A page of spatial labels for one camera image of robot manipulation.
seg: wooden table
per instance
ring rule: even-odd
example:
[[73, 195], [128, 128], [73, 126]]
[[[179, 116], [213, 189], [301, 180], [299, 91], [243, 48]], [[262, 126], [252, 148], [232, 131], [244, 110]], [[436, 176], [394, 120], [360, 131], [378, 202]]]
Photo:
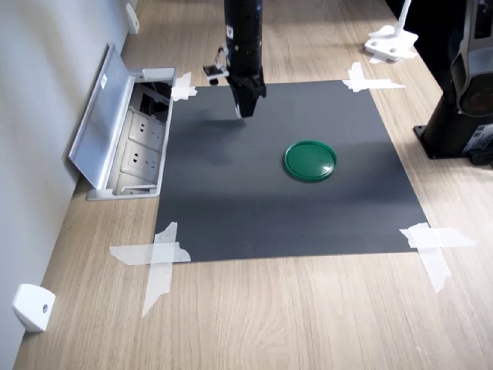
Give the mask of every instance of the wooden table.
[[[129, 67], [201, 66], [225, 37], [222, 0], [140, 0]], [[81, 181], [43, 286], [57, 296], [48, 331], [26, 336], [16, 368], [329, 369], [493, 367], [493, 171], [428, 160], [411, 128], [441, 91], [418, 57], [371, 65], [369, 32], [395, 22], [383, 0], [264, 0], [266, 82], [367, 78], [406, 89], [371, 92], [432, 227], [476, 248], [444, 251], [452, 277], [435, 293], [416, 253], [181, 264], [144, 319], [149, 267], [108, 247], [153, 240], [158, 200], [87, 202]]]

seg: white wall bracket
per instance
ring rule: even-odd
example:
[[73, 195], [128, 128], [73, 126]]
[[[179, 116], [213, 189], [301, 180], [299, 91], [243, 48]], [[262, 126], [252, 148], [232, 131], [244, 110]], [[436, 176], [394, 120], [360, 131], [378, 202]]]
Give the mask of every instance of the white wall bracket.
[[12, 307], [25, 330], [41, 332], [48, 326], [54, 303], [55, 295], [51, 291], [37, 285], [20, 284]]

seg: black mat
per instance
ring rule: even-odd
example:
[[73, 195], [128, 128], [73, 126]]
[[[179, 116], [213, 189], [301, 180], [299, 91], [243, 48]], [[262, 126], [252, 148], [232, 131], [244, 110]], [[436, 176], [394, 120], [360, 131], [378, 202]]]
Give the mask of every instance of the black mat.
[[[410, 251], [400, 228], [426, 217], [368, 91], [341, 81], [274, 84], [238, 120], [228, 87], [173, 107], [156, 233], [178, 222], [192, 261]], [[337, 154], [327, 180], [301, 183], [286, 149]]]

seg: metal lid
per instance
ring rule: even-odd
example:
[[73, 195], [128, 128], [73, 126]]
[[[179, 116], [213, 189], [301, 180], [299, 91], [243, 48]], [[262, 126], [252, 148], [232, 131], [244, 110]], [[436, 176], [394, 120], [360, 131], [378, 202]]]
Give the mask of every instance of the metal lid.
[[295, 179], [316, 182], [327, 179], [337, 164], [336, 153], [318, 141], [300, 141], [284, 154], [284, 168]]
[[134, 81], [111, 44], [69, 152], [95, 189], [104, 189], [108, 182]]

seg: white wall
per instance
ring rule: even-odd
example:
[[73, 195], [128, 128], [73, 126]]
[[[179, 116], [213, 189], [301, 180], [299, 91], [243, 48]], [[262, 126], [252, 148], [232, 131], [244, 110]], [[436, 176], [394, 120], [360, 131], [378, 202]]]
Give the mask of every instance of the white wall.
[[125, 3], [0, 4], [1, 369], [13, 366], [24, 334], [15, 291], [41, 284], [75, 188], [66, 154], [106, 43], [121, 51], [125, 41]]

